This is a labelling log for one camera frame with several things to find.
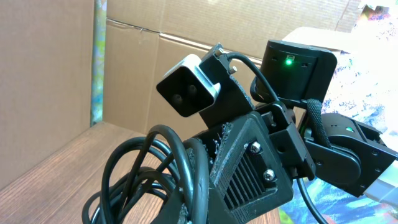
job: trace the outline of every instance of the cable bundle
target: cable bundle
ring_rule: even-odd
[[[166,138],[170,147],[155,139],[158,134]],[[195,155],[194,170],[187,155],[187,149],[190,148]],[[118,160],[134,150],[139,150],[139,154],[131,171],[109,187],[109,179]],[[148,152],[161,161],[156,169],[141,167]],[[165,169],[168,169],[171,175],[162,173]],[[188,209],[187,218],[194,223],[206,223],[208,181],[208,159],[202,143],[197,139],[181,142],[171,128],[157,125],[150,129],[146,138],[127,140],[112,152],[104,168],[101,191],[95,193],[85,203],[82,220],[84,224],[122,223],[130,209],[145,193],[160,197],[164,201],[164,206],[176,186],[180,185]],[[100,203],[90,219],[88,210],[98,197]]]

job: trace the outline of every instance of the vent slot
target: vent slot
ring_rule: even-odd
[[[250,158],[245,153],[229,182],[224,201],[232,210],[266,192]]]

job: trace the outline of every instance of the wooden table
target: wooden table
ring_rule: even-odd
[[[136,136],[142,134],[108,123],[85,131],[0,191],[0,223],[81,223],[83,204],[100,190],[109,155],[120,143]],[[136,155],[130,152],[118,162],[112,184],[130,170]],[[159,161],[149,157],[144,164],[157,166]],[[160,205],[159,198],[146,194],[125,223],[150,223]],[[279,223],[278,211],[251,223]]]

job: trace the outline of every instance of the wood grain surface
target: wood grain surface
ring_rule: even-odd
[[[112,151],[139,133],[99,123],[52,154],[0,191],[0,223],[81,223],[83,204],[100,190],[104,165]],[[116,165],[111,183],[127,173],[137,152],[126,154]],[[160,162],[148,155],[145,166]],[[150,223],[161,200],[145,195],[125,223]],[[251,223],[279,223],[277,209]]]

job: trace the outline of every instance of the robotic arm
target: robotic arm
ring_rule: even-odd
[[[233,78],[232,59],[255,73],[251,96],[261,102],[257,106]],[[260,70],[242,54],[226,54],[221,44],[203,58],[187,56],[157,91],[181,116],[199,113],[208,129],[182,142],[157,125],[146,138],[118,146],[101,191],[83,208],[83,223],[121,223],[145,193],[164,201],[153,223],[246,223],[290,201],[294,179],[315,218],[326,223],[303,177],[317,176],[359,197],[397,159],[374,128],[339,114],[321,115],[335,67],[327,50],[272,40]],[[308,111],[299,129],[294,106]],[[155,139],[158,134],[170,147]],[[110,187],[113,167],[132,150],[139,155],[130,173]],[[158,168],[141,166],[147,153],[162,161]],[[90,218],[88,208],[98,197]]]

